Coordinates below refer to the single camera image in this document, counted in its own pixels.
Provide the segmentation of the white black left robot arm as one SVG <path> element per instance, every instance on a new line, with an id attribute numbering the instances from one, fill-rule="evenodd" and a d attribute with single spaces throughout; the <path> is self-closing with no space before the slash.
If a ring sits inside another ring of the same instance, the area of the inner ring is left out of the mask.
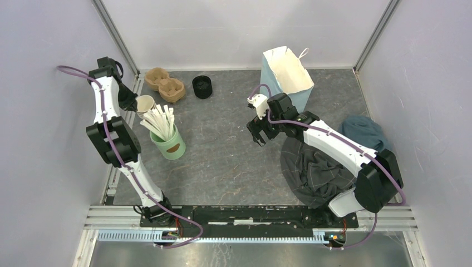
<path id="1" fill-rule="evenodd" d="M 137 110 L 137 94 L 123 84 L 123 67 L 118 61 L 103 57 L 97 64 L 86 75 L 96 100 L 94 122 L 86 133 L 104 162 L 126 176 L 137 192 L 141 205 L 134 206 L 135 212 L 147 223 L 169 226 L 175 212 L 145 169 L 138 138 L 120 115 L 121 110 Z"/>

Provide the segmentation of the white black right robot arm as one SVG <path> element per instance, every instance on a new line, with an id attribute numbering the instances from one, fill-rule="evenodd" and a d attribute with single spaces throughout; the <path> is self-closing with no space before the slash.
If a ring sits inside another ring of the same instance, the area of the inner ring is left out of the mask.
<path id="1" fill-rule="evenodd" d="M 257 114 L 247 124 L 254 142 L 260 146 L 266 144 L 262 132 L 268 139 L 283 132 L 321 150 L 356 178 L 353 188 L 335 196 L 328 208 L 322 210 L 325 225 L 335 227 L 346 215 L 361 210 L 377 213 L 397 194 L 406 200 L 397 159 L 390 150 L 369 149 L 329 127 L 313 113 L 299 113 L 285 93 L 275 96 L 253 93 L 247 102 Z"/>

